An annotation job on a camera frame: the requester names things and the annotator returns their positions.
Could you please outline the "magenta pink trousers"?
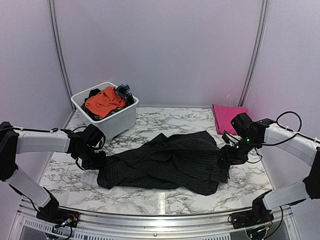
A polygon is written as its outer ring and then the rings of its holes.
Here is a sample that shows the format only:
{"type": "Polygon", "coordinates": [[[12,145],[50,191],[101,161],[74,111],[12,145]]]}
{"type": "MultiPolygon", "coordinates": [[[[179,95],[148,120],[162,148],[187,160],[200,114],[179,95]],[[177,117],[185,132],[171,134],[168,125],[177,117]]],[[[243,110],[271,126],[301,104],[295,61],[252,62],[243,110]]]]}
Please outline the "magenta pink trousers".
{"type": "Polygon", "coordinates": [[[212,113],[214,115],[216,132],[218,134],[222,135],[224,131],[227,131],[229,134],[237,135],[237,132],[231,124],[231,121],[238,114],[247,113],[249,115],[249,109],[242,106],[224,106],[213,104],[212,113]]]}

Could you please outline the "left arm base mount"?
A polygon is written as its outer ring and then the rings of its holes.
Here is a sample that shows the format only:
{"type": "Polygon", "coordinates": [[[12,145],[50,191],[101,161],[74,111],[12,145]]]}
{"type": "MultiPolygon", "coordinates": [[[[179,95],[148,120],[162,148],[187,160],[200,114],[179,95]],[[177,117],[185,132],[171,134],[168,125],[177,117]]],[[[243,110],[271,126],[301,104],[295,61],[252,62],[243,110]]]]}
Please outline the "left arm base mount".
{"type": "Polygon", "coordinates": [[[58,206],[39,207],[36,217],[59,227],[76,228],[78,225],[80,213],[78,211],[60,208],[58,206]]]}

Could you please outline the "black striped garment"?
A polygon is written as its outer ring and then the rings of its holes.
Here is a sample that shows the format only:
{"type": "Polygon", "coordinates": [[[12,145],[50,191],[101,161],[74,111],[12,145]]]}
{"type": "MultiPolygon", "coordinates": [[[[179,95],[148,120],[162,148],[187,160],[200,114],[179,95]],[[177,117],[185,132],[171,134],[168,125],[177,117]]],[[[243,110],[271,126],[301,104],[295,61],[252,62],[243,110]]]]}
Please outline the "black striped garment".
{"type": "Polygon", "coordinates": [[[106,189],[136,187],[187,190],[209,196],[228,182],[228,170],[218,165],[220,149],[207,132],[160,133],[139,148],[106,158],[97,184],[106,189]]]}

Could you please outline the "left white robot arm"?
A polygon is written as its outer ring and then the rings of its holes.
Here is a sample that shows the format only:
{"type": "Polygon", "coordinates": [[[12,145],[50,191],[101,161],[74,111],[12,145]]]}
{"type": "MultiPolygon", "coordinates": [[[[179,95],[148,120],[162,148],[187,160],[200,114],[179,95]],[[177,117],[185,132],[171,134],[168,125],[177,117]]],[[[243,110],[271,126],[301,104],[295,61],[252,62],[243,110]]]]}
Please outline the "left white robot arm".
{"type": "Polygon", "coordinates": [[[58,223],[64,216],[58,200],[18,166],[16,156],[33,152],[66,153],[81,169],[98,170],[106,160],[106,154],[101,150],[105,140],[103,132],[92,124],[82,131],[41,130],[13,126],[4,121],[0,124],[0,180],[32,200],[38,206],[40,216],[58,223]]]}

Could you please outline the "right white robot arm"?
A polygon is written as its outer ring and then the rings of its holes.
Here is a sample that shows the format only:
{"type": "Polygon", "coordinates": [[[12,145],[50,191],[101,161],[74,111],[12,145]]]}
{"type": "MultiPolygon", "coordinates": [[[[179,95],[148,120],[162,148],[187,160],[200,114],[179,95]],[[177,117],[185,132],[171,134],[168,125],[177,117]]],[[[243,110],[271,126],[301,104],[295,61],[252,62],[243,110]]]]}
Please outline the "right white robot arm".
{"type": "Polygon", "coordinates": [[[280,126],[276,121],[265,118],[253,121],[245,113],[231,120],[240,140],[234,145],[226,144],[220,149],[218,166],[229,169],[248,160],[248,153],[254,148],[277,147],[300,159],[311,167],[308,176],[277,190],[263,193],[252,202],[247,219],[258,224],[267,216],[267,211],[285,205],[295,205],[307,199],[320,197],[320,142],[302,136],[300,132],[280,126]]]}

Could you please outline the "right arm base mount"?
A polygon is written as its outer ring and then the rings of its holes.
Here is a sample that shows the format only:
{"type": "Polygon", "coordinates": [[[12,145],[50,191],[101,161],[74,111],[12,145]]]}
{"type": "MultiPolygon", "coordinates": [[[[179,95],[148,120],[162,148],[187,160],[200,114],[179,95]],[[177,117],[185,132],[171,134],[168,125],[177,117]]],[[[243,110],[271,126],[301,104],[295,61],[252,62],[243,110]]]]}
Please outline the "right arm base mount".
{"type": "Polygon", "coordinates": [[[234,229],[252,227],[274,220],[271,210],[255,212],[253,209],[234,212],[229,215],[228,222],[233,225],[234,229]]]}

